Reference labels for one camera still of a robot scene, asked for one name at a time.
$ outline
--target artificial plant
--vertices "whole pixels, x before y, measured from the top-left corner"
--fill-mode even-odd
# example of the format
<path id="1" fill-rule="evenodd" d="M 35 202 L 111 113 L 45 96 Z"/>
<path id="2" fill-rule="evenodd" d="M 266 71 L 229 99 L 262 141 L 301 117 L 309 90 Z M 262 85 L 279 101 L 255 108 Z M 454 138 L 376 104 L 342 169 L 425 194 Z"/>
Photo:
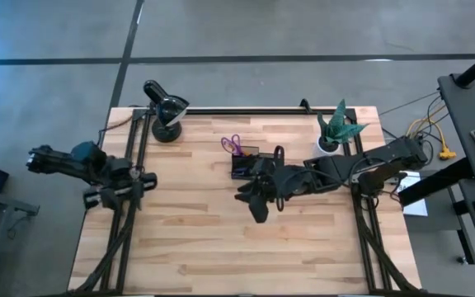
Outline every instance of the artificial plant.
<path id="1" fill-rule="evenodd" d="M 336 107 L 335 113 L 329 123 L 323 120 L 322 113 L 318 112 L 318 124 L 324 142 L 329 144 L 344 144 L 349 139 L 362 131 L 367 125 L 351 125 L 344 122 L 346 101 L 342 99 Z"/>

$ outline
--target purple scissors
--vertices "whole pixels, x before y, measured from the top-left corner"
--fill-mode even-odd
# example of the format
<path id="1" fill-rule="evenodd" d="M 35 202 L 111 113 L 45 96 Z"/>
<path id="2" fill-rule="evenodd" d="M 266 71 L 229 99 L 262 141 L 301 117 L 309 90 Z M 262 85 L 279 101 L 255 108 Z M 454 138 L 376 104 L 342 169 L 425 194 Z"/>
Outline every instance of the purple scissors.
<path id="1" fill-rule="evenodd" d="M 241 150 L 241 139 L 239 138 L 239 135 L 237 134 L 232 135 L 231 139 L 223 137 L 221 139 L 221 145 L 223 146 L 224 150 L 226 150 L 227 152 L 233 155 L 236 155 L 236 156 L 243 155 L 243 151 Z"/>

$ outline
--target butcher block tabletop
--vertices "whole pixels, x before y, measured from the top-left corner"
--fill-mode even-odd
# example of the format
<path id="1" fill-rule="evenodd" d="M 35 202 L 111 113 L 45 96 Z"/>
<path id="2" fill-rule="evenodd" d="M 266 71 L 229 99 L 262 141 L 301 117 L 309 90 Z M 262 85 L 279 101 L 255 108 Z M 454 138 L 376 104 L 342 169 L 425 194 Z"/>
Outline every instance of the butcher block tabletop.
<path id="1" fill-rule="evenodd" d="M 383 145 L 377 109 L 352 108 L 359 124 L 369 124 L 360 135 L 363 149 Z M 132 110 L 112 109 L 108 125 L 126 120 Z M 264 224 L 256 224 L 248 205 L 233 197 L 245 181 L 230 178 L 231 155 L 221 147 L 221 137 L 240 134 L 242 145 L 260 147 L 262 153 L 282 145 L 285 164 L 303 165 L 313 157 L 319 134 L 316 115 L 186 115 L 181 124 L 175 142 L 159 143 L 151 132 L 148 137 L 144 166 L 157 174 L 158 187 L 145 193 L 135 217 L 124 294 L 368 292 L 348 189 L 294 197 L 283 212 L 269 204 Z M 107 131 L 104 151 L 124 157 L 128 134 L 129 125 Z M 388 255 L 420 287 L 401 206 L 382 195 L 377 213 Z M 81 285 L 106 252 L 112 217 L 100 206 L 87 212 L 69 289 Z M 379 285 L 379 266 L 372 259 Z M 117 268 L 114 261 L 110 286 Z"/>

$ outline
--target black desk lamp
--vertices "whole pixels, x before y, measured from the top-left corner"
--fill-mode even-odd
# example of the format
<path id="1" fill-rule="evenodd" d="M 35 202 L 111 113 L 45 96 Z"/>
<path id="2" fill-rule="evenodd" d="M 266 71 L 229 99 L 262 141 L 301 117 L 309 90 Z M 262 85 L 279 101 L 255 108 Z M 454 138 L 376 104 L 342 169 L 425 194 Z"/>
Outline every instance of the black desk lamp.
<path id="1" fill-rule="evenodd" d="M 177 139 L 182 131 L 179 120 L 186 114 L 190 103 L 179 96 L 168 95 L 154 80 L 144 83 L 144 92 L 155 103 L 157 120 L 152 125 L 155 139 L 163 143 Z"/>

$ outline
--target concrete floor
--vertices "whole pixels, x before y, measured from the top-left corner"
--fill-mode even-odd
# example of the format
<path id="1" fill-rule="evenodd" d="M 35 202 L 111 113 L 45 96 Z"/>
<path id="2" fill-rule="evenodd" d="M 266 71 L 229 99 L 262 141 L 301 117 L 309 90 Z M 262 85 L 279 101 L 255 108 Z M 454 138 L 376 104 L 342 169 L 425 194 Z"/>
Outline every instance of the concrete floor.
<path id="1" fill-rule="evenodd" d="M 0 0 L 0 59 L 121 58 L 135 4 Z M 475 0 L 146 0 L 131 52 L 263 54 L 475 54 Z M 439 76 L 473 62 L 133 64 L 117 99 L 119 106 L 147 104 L 142 85 L 151 78 L 192 106 L 295 106 L 304 97 L 312 105 L 332 106 L 345 98 L 352 106 L 385 111 L 434 92 Z M 0 296 L 65 290 L 83 218 L 84 184 L 29 173 L 27 152 L 40 144 L 69 150 L 96 139 L 119 68 L 0 65 L 0 168 L 11 174 L 6 192 L 41 205 L 40 214 L 20 224 L 4 248 Z M 425 116 L 429 103 L 384 115 L 382 124 L 403 134 L 412 120 Z M 463 156 L 450 119 L 441 124 L 451 149 Z M 447 164 L 435 160 L 428 168 Z M 411 239 L 425 289 L 475 296 L 475 266 L 454 261 L 461 253 L 454 233 L 412 233 Z"/>

